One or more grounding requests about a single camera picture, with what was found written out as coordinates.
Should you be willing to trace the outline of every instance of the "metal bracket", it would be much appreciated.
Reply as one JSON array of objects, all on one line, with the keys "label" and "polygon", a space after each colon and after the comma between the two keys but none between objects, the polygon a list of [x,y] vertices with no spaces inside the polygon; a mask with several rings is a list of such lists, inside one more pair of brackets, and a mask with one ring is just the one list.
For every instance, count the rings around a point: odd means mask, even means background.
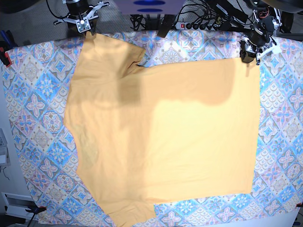
[{"label": "metal bracket", "polygon": [[259,18],[257,17],[256,10],[255,10],[255,9],[254,9],[254,11],[253,11],[253,14],[254,14],[255,20],[256,20],[257,22],[259,22],[260,20],[259,20]]},{"label": "metal bracket", "polygon": [[93,9],[85,16],[83,17],[82,20],[80,19],[71,19],[71,18],[63,18],[63,19],[58,19],[56,21],[54,21],[54,25],[63,23],[63,22],[67,22],[67,23],[71,23],[71,24],[75,24],[77,26],[77,30],[79,33],[82,32],[86,32],[89,31],[91,29],[90,23],[89,21],[95,18],[98,18],[98,12],[97,10],[99,10],[102,7],[105,6],[109,6],[109,2],[98,2],[98,4],[96,6],[93,7]]},{"label": "metal bracket", "polygon": [[246,35],[242,35],[241,39],[242,39],[242,41],[245,42],[245,45],[241,45],[241,51],[242,51],[242,53],[245,52],[247,54],[247,56],[245,56],[243,54],[243,58],[248,57],[248,56],[251,57],[254,55],[254,57],[256,58],[256,61],[257,61],[257,65],[260,65],[261,58],[263,58],[269,52],[273,52],[273,54],[276,54],[276,53],[282,51],[279,43],[274,44],[274,42],[272,42],[271,47],[269,47],[268,45],[261,47],[260,49],[262,50],[262,53],[260,53],[259,48],[255,48],[255,50],[254,50],[253,44],[250,42],[249,38]]},{"label": "metal bracket", "polygon": [[275,10],[275,13],[276,13],[276,18],[278,20],[278,24],[279,24],[279,26],[282,26],[280,10],[276,9],[276,8],[274,8],[274,10]]}]

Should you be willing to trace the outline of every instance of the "yellow t-shirt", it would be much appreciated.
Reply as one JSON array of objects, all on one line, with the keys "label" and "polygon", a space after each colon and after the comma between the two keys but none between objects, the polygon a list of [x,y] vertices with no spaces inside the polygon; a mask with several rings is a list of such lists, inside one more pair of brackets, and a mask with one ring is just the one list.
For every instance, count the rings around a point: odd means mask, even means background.
[{"label": "yellow t-shirt", "polygon": [[144,49],[87,37],[64,124],[77,174],[118,226],[155,217],[153,204],[250,193],[259,67],[237,59],[144,68]]}]

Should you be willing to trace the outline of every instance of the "table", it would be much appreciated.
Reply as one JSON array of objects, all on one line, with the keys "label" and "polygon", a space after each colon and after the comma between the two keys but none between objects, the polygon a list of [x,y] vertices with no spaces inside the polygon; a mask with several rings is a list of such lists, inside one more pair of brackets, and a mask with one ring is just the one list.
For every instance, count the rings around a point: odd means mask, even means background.
[{"label": "table", "polygon": [[[240,34],[170,31],[107,34],[146,49],[141,65],[234,58]],[[155,205],[156,218],[135,226],[199,226],[243,221],[295,210],[303,199],[303,46],[276,38],[282,48],[260,66],[258,148],[250,194]],[[72,38],[9,51],[1,65],[16,152],[42,224],[115,226],[76,175],[77,150],[63,126],[64,109],[83,40]]]}]

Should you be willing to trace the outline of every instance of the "fabric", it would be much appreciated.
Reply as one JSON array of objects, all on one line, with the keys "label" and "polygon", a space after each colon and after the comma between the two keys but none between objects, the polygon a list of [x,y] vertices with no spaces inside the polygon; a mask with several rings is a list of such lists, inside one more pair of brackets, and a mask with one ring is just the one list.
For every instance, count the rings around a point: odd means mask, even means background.
[{"label": "fabric", "polygon": [[259,67],[237,58],[144,68],[143,55],[88,37],[71,81],[64,124],[96,202],[131,226],[155,217],[154,203],[250,193]]},{"label": "fabric", "polygon": [[[144,48],[140,65],[145,67],[235,58],[241,37],[192,30],[170,31],[165,39],[157,31],[107,35]],[[245,220],[298,211],[295,206],[303,200],[303,45],[275,40],[282,53],[266,55],[260,65],[261,114],[251,192],[155,204],[157,217],[135,227],[245,225]],[[62,122],[82,44],[75,37],[9,50],[13,64],[6,68],[0,63],[0,86],[28,191],[37,206],[48,208],[38,214],[39,223],[114,227],[76,174],[78,152]]]}]

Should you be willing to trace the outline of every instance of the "power strip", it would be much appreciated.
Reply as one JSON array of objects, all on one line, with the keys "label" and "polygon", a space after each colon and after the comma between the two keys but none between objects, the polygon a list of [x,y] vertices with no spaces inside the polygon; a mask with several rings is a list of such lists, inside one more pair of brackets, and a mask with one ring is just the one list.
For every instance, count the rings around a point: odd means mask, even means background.
[{"label": "power strip", "polygon": [[205,30],[206,26],[201,24],[193,24],[193,23],[188,23],[188,22],[177,22],[175,25],[177,30]]},{"label": "power strip", "polygon": [[189,22],[177,22],[175,27],[177,30],[200,30],[203,31],[205,29],[211,30],[212,27],[218,26],[218,24],[210,25],[209,23],[206,24],[193,24]]}]

